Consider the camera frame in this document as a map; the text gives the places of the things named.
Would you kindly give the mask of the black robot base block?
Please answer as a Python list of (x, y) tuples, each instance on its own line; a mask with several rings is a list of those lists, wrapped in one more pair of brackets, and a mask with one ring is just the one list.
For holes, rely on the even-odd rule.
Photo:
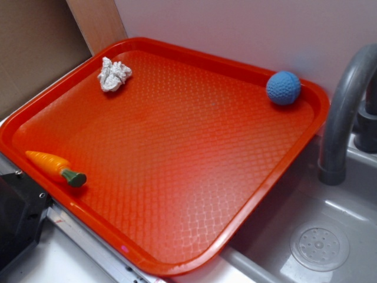
[(39, 244), (51, 197), (21, 170), (1, 176), (1, 273)]

